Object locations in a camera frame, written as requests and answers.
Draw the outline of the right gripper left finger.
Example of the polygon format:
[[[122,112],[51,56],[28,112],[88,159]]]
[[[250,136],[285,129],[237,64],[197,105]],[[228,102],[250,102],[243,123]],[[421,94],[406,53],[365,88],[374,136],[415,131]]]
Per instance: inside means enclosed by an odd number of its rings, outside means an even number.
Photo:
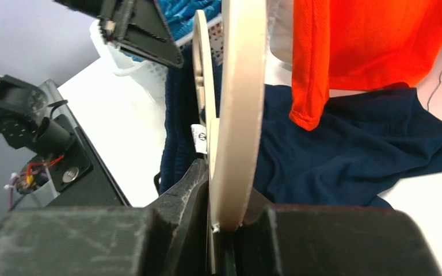
[[[205,275],[205,161],[144,208],[18,210],[0,222],[0,275]]]

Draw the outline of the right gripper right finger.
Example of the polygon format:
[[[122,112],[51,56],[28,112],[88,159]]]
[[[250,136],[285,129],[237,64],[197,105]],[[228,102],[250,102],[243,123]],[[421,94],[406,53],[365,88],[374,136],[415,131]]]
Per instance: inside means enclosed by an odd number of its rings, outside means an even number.
[[[242,275],[440,275],[417,224],[392,209],[268,205],[243,224],[245,187],[219,189]]]

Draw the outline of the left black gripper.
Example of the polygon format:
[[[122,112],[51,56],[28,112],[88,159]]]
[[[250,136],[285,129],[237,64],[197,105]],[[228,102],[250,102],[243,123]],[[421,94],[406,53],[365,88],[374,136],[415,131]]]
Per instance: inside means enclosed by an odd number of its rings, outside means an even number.
[[[121,51],[164,66],[181,68],[184,58],[157,1],[55,0],[75,12],[99,19],[105,42]]]

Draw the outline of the blue patterned shorts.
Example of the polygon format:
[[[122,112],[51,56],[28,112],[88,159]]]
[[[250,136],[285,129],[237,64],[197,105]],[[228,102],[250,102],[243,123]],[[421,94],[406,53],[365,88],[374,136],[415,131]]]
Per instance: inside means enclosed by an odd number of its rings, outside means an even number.
[[[221,11],[221,0],[158,0],[170,32],[175,41],[193,30],[196,10],[202,10],[209,21]]]

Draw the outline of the white plastic basket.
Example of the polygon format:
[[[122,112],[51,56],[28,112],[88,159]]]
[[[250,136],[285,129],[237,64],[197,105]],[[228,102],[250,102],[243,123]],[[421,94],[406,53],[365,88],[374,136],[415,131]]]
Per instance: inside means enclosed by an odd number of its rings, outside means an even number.
[[[223,24],[218,14],[207,22],[211,53],[217,64],[223,61]],[[164,97],[165,81],[168,68],[162,64],[144,59],[134,59],[115,47],[104,44],[99,31],[99,21],[95,20],[89,28],[90,38],[99,54],[106,61],[109,69],[119,77],[129,77],[138,83],[150,97]]]

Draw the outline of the wooden hanger navy shorts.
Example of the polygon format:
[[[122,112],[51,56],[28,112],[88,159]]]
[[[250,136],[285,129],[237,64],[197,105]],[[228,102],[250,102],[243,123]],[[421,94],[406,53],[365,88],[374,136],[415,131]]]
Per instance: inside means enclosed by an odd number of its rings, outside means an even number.
[[[209,269],[236,273],[233,233],[242,224],[259,150],[265,94],[266,2],[223,1],[223,70],[215,97],[205,14],[195,14],[193,74],[207,131]]]

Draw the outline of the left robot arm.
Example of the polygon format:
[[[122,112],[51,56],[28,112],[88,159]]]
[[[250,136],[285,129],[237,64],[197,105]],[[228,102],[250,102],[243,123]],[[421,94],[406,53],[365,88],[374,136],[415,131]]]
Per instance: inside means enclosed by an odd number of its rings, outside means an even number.
[[[180,68],[184,58],[157,1],[59,1],[98,19],[101,42],[129,56]],[[14,149],[27,148],[42,157],[60,156],[75,135],[53,121],[45,92],[9,75],[0,76],[0,134]]]

